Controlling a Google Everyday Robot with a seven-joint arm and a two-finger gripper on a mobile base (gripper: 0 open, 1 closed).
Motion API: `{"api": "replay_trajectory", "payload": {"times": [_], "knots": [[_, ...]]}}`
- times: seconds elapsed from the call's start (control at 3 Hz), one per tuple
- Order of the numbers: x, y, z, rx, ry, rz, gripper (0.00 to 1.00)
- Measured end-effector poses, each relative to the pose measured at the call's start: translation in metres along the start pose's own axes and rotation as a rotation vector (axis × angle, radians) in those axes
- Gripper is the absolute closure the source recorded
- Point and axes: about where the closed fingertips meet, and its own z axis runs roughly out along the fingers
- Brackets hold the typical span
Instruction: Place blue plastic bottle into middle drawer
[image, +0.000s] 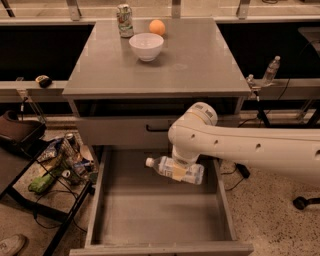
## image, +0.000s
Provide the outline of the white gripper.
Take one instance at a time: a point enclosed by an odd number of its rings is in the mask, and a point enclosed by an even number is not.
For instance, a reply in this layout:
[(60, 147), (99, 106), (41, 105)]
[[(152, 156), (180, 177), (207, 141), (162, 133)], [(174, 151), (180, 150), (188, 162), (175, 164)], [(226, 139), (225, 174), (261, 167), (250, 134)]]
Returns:
[[(172, 158), (177, 164), (184, 167), (189, 167), (195, 164), (198, 157), (199, 153), (187, 151), (176, 146), (172, 149)], [(172, 178), (176, 181), (181, 181), (186, 174), (186, 169), (177, 164), (173, 165)]]

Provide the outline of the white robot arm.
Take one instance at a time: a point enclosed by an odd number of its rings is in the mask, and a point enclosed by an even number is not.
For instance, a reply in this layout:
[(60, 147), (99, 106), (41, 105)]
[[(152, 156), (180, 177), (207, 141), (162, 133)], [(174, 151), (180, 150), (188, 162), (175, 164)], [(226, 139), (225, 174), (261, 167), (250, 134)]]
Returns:
[(231, 128), (217, 121), (210, 105), (193, 104), (168, 131), (172, 158), (190, 166), (212, 156), (320, 185), (319, 129)]

